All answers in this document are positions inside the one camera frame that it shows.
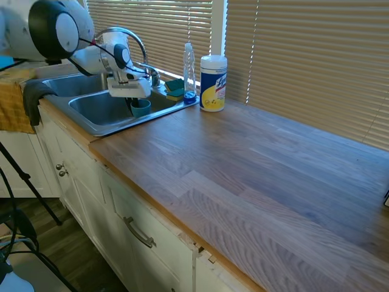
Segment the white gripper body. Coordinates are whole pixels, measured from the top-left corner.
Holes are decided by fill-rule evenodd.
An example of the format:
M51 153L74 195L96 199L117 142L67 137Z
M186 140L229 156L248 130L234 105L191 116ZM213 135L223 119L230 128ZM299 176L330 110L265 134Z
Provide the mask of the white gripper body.
M112 97L147 99L151 95L151 85L143 77L122 84L110 77L107 78L107 85Z

